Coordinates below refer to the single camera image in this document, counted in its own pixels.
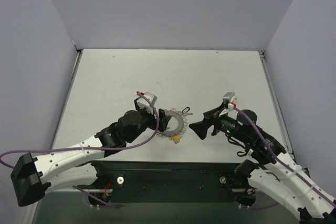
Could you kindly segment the large metal keyring band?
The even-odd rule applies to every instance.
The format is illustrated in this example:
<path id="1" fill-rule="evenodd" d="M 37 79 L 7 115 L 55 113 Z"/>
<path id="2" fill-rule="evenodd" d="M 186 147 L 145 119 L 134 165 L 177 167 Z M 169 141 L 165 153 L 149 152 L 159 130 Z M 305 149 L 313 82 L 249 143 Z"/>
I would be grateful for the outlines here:
<path id="1" fill-rule="evenodd" d="M 165 110 L 166 114 L 171 116 L 171 119 L 167 125 L 166 131 L 158 132 L 157 135 L 161 138 L 168 138 L 169 140 L 171 140 L 172 136 L 178 134 L 181 134 L 183 137 L 188 126 L 186 117 L 193 114 L 190 110 L 191 108 L 189 106 L 185 107 L 183 110 L 176 110 L 175 108 Z"/>

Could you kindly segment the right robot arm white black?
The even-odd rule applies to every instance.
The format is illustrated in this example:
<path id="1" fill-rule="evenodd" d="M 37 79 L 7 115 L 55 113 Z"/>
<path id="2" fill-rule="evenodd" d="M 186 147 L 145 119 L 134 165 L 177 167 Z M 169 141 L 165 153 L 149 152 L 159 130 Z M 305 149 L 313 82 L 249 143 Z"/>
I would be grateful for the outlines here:
<path id="1" fill-rule="evenodd" d="M 262 191 L 289 210 L 300 223 L 335 223 L 335 198 L 327 194 L 304 172 L 284 146 L 256 124 L 257 115 L 240 110 L 231 102 L 203 114 L 189 125 L 204 140 L 223 132 L 228 141 L 245 150 L 250 159 L 235 170 L 249 186 Z"/>

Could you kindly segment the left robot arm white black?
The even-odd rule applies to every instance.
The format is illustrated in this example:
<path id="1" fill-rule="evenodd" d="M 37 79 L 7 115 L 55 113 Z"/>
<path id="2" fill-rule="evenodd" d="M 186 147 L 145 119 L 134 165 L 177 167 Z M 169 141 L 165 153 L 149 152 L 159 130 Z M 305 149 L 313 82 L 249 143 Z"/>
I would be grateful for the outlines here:
<path id="1" fill-rule="evenodd" d="M 25 151 L 11 172 L 18 205 L 25 207 L 42 199 L 52 187 L 51 180 L 63 172 L 137 148 L 132 142 L 147 129 L 153 130 L 154 134 L 166 130 L 171 116 L 163 109 L 156 109 L 144 96 L 135 99 L 134 104 L 135 110 L 126 112 L 117 122 L 76 145 L 38 151 L 37 156 L 33 156 L 32 151 Z"/>

